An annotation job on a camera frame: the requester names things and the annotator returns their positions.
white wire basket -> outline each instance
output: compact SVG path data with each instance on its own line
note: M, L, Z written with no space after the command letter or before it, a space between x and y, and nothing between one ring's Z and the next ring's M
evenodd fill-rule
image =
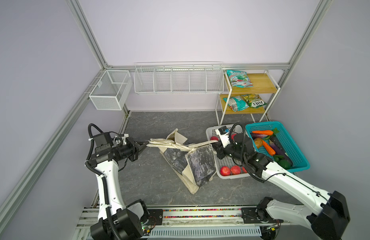
M134 90L138 94L222 93L224 74L220 65L136 67Z
M218 131L218 129L222 126L226 126L229 130L232 128L233 124L228 124L228 125L221 125L221 126L215 126L215 127L209 127L207 130L206 130L206 137L208 140L210 140L210 138L212 136L214 137L218 137L219 139L219 136L217 134L216 131ZM235 128L234 128L234 131L236 133L242 133L242 128L241 126L237 125ZM224 157L223 159L219 159L217 156L215 157L215 160L216 160L216 173L217 175L222 178L222 179L235 179L235 178L240 178L240 177L248 177L249 174L248 173L245 173L243 170L242 170L242 167L241 168L241 173L240 174L236 174L236 175L229 175L229 176L222 176L221 173L220 173L220 170L222 167L226 166L228 168L231 168L232 166L235 166L236 164L234 163L233 159L231 157Z
M129 71L105 70L89 97L98 110L122 110L132 84Z

shelf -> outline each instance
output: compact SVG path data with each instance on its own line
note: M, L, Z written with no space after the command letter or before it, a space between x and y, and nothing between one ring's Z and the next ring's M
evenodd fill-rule
M277 89L266 73L248 73L253 86L251 88L232 87L232 96L249 93L276 93Z
M226 102L223 98L227 98L228 94L220 94L219 99L221 101L222 110L225 109ZM250 114L250 113L264 113L265 109L263 107L260 108L246 108L245 110L234 112L229 106L226 108L225 114Z

eggplant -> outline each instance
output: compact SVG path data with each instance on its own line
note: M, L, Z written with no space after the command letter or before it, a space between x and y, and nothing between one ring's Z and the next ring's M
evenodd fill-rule
M274 144L281 150L281 151L283 151L284 153L286 153L286 151L283 149L283 147L282 147L282 144L281 144L281 142L278 140L278 138L276 137L276 136L274 136L274 135L272 135L272 136L270 136L270 140L272 141L272 142L274 142Z
M252 136L253 139L256 139L257 137L259 137L259 138L267 137L267 135L258 134L258 133L250 133L250 135Z
M279 149L279 147L277 147L272 140L269 140L269 146L275 151L277 155L284 156L285 160L288 161L291 166L293 166L292 160L281 149Z

red fruit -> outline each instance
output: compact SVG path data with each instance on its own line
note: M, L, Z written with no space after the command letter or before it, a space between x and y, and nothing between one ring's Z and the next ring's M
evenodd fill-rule
M229 176L230 175L230 168L224 166L221 167L221 170L219 171L222 176Z
M232 166L232 168L230 168L230 171L232 172L233 175L240 174L241 168L235 165L235 166Z

blue basket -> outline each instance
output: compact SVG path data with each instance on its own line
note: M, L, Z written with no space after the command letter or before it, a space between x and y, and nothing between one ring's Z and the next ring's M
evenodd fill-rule
M252 131L263 131L263 130L273 130L277 128L279 133L276 134L276 137L281 142L283 148L287 152L288 157L292 160L293 166L288 170L289 172L299 172L310 168L310 164L301 152L300 148L294 142L293 138L287 132L286 128L280 122L258 122L246 125L246 131L249 137L253 140L250 136ZM274 158L269 155L266 151L265 147L262 146L259 149L255 146L253 142L254 148L256 151L263 153L264 155L271 157L273 160Z

